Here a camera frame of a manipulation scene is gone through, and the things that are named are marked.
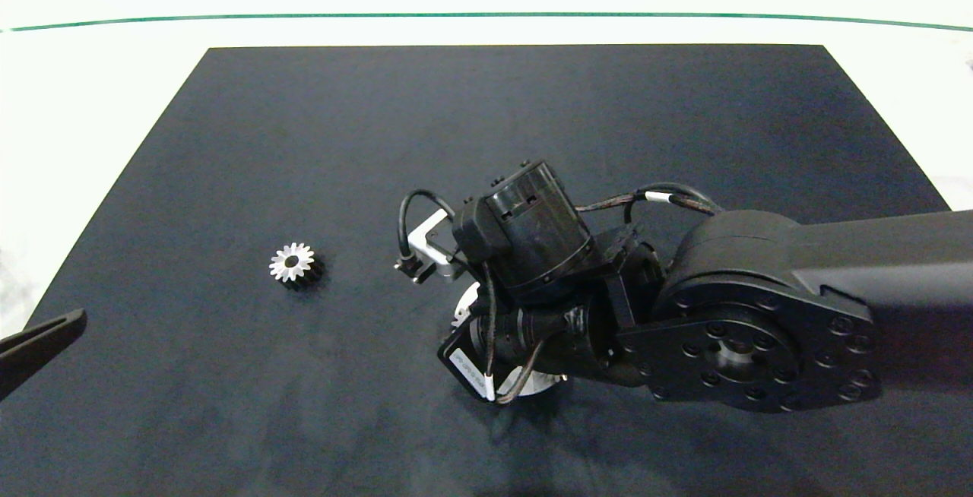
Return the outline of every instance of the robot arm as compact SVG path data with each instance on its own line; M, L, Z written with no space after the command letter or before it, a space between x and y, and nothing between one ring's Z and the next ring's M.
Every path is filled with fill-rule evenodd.
M656 400L812 410L879 397L875 317L973 311L973 212L801 226L681 188L655 195L713 216L665 269L638 226L592 235L543 161L467 199L438 258L410 237L421 248L400 270L455 278L460 266L483 281L442 362L501 404L539 372L646 385ZM650 194L585 208L628 213Z

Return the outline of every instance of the cable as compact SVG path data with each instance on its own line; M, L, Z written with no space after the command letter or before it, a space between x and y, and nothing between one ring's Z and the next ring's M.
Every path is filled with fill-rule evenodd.
M534 362L537 361L538 356L541 353L541 349L544 348L544 344L547 342L548 338L541 339L534 345L534 350L531 352L531 358L524 364L524 368L521 368L521 373L517 375L517 380L514 381L514 386L510 388L507 394L501 394L496 397L497 404L510 404L517 396L520 396L524 386L528 383L531 373L534 372Z
M635 190L635 196L645 195L646 192L661 192L661 193L682 193L687 197L695 197L706 203L714 209L713 212L723 212L723 207L716 204L713 199L709 198L708 195L701 192L691 185L685 185L685 183L679 182L653 182L649 185L643 185L641 188Z
M604 210L606 208L614 208L616 206L622 206L626 202L635 200L635 193L623 193L622 195L615 195L613 197L608 197L608 199L601 200L597 203L591 203L585 206L576 206L574 210L578 212L591 212L594 210Z
M413 189L402 199L402 204L399 205L399 254L403 258L409 258L413 255L413 250L409 247L409 233L406 230L406 213L409 212L409 203L413 201L414 197L425 197L431 202L436 203L440 208L445 210L445 216L452 221L453 217L456 216L452 207L448 205L447 202L442 200L442 197L436 195L436 193L431 192L428 189Z
M486 296L490 301L490 323L486 327L486 370L483 375L493 376L493 358L496 357L496 289L493 288L493 276L490 276L490 266L483 262L483 278L486 279Z

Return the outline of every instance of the black fabric surface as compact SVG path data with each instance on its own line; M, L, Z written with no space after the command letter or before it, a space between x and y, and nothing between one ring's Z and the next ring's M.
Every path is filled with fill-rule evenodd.
M210 50L35 312L90 321L0 404L0 493L967 494L962 386L782 415L583 380L472 400L435 358L466 281L392 270L396 210L525 158L576 204L673 179L801 223L946 209L819 46ZM698 221L636 214L664 255ZM292 241L323 286L268 276Z

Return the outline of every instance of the sticker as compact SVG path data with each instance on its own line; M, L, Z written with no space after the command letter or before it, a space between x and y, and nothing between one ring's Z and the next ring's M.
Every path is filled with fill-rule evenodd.
M473 385L473 389L476 389L481 397L487 397L487 384L483 381L483 373L480 373L475 363L471 361L470 357L466 356L462 349L452 351L449 354L449 362L456 366L456 369L470 382L470 385Z

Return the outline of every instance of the gear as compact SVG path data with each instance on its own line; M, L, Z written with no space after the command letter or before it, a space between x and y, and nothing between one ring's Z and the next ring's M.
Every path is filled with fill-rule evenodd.
M324 274L324 265L314 251L301 243L284 245L271 258L271 276L286 288L301 290Z

